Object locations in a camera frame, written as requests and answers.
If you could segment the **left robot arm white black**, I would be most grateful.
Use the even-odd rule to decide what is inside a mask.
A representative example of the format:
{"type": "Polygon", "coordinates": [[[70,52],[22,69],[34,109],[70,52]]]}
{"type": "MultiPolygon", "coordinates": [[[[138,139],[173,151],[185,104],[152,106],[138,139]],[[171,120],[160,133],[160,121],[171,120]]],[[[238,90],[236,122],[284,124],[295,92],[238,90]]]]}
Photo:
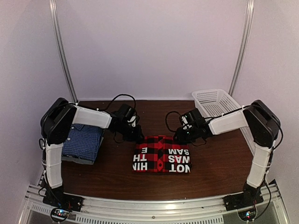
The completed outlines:
{"type": "Polygon", "coordinates": [[[61,176],[62,149],[72,125],[81,124],[120,133],[124,141],[144,140],[140,117],[134,106],[122,104],[117,111],[92,109],[58,98],[40,121],[42,138],[39,144],[43,151],[42,165],[45,169],[46,196],[57,207],[67,203],[61,176]]]}

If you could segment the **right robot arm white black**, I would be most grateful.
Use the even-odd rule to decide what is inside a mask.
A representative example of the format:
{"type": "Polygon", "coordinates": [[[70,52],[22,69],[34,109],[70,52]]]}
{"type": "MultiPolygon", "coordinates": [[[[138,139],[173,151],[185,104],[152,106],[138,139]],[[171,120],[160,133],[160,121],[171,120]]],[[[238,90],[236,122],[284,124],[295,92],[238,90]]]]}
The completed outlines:
{"type": "Polygon", "coordinates": [[[196,139],[248,128],[254,142],[254,156],[249,175],[240,194],[240,203],[251,205],[263,185],[277,148],[276,140],[281,132],[278,117],[261,100],[242,106],[216,117],[203,117],[199,109],[193,109],[180,117],[179,127],[173,138],[182,144],[194,143],[196,139]]]}

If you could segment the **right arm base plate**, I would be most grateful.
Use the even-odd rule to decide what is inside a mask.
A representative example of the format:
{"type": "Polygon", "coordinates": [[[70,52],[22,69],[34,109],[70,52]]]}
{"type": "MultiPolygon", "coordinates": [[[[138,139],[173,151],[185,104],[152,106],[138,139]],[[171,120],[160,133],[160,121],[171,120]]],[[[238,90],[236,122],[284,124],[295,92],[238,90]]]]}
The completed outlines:
{"type": "Polygon", "coordinates": [[[251,195],[248,191],[235,194],[227,195],[223,198],[226,211],[238,210],[250,206],[254,206],[257,203],[264,201],[261,195],[251,195]]]}

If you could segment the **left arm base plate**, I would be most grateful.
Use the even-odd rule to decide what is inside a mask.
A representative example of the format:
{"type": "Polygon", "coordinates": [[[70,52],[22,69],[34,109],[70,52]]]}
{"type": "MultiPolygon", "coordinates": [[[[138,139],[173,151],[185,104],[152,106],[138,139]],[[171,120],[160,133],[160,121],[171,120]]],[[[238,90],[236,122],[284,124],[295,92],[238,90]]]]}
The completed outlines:
{"type": "Polygon", "coordinates": [[[53,207],[62,208],[64,210],[80,212],[83,200],[84,199],[80,196],[73,196],[68,194],[63,194],[62,198],[57,199],[57,197],[46,192],[46,195],[43,198],[43,203],[51,205],[53,207]]]}

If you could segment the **red black plaid shirt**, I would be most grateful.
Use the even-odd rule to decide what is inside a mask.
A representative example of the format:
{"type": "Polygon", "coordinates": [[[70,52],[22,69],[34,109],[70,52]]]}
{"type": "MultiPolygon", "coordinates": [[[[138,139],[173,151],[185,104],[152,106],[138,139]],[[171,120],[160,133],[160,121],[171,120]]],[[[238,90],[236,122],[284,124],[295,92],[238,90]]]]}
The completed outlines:
{"type": "Polygon", "coordinates": [[[171,136],[147,136],[136,144],[132,171],[136,173],[189,174],[192,162],[189,147],[171,136]]]}

